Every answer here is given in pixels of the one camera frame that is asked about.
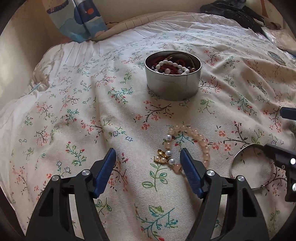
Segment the thin silver bangle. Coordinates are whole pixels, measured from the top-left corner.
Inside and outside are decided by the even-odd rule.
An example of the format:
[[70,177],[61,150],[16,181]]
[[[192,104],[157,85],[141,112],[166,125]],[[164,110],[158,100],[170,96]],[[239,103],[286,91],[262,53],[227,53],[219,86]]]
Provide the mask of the thin silver bangle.
[[264,153],[264,146],[250,144],[235,154],[231,161],[231,178],[243,176],[253,191],[264,189],[273,178],[274,162]]

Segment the round tin lid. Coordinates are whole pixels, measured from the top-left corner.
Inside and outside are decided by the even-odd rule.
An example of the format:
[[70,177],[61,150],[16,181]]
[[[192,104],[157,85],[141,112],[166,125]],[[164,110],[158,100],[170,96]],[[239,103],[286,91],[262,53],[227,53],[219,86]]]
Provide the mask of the round tin lid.
[[275,54],[274,52],[268,51],[267,52],[268,56],[270,56],[274,61],[276,61],[278,64],[286,66],[285,61],[278,56],[278,54]]

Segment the floral white bedsheet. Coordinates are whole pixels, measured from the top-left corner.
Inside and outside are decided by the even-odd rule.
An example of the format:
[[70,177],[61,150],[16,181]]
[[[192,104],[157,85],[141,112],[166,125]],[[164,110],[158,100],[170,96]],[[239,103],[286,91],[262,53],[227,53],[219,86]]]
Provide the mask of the floral white bedsheet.
[[[148,90],[144,61],[163,50],[201,60],[192,98],[169,101]],[[1,110],[1,186],[23,232],[53,175],[74,176],[114,148],[116,165],[95,200],[109,238],[185,240],[201,200],[184,176],[153,162],[172,126],[198,130],[210,168],[224,177],[246,145],[295,149],[295,122],[280,116],[281,107],[295,107],[295,61],[220,16],[170,17],[100,42],[57,45],[32,82],[40,87]],[[270,236],[292,212],[286,189],[285,172],[277,168],[256,194]]]

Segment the round silver metal tin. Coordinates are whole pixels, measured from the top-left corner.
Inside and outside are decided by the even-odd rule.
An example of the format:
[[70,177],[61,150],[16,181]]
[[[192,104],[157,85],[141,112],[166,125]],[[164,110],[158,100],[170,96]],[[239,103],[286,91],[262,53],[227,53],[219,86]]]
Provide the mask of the round silver metal tin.
[[197,94],[201,60],[193,54],[164,50],[150,54],[144,61],[147,87],[156,96],[182,101]]

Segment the beige striped pillow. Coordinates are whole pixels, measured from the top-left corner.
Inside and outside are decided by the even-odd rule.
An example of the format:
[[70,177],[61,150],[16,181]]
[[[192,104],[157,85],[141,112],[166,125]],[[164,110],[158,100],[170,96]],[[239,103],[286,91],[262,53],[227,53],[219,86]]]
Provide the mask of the beige striped pillow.
[[144,14],[140,16],[136,16],[124,21],[121,21],[120,23],[108,23],[107,25],[107,31],[101,31],[97,33],[94,37],[91,37],[90,40],[92,41],[101,41],[104,39],[107,39],[113,35],[119,34],[121,32],[134,29],[136,27],[146,25],[148,23],[154,22],[154,21],[160,21],[160,20],[166,20],[170,17],[177,17],[177,16],[186,16],[190,14],[196,14],[196,13],[188,13],[183,11],[160,11],[156,13],[149,13]]

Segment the blue cartoon curtain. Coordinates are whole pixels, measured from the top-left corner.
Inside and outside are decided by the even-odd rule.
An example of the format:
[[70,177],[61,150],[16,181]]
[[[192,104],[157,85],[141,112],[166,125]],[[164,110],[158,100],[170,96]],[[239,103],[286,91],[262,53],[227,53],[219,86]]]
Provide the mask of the blue cartoon curtain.
[[93,0],[48,0],[42,3],[59,31],[75,42],[95,39],[107,31],[107,25]]

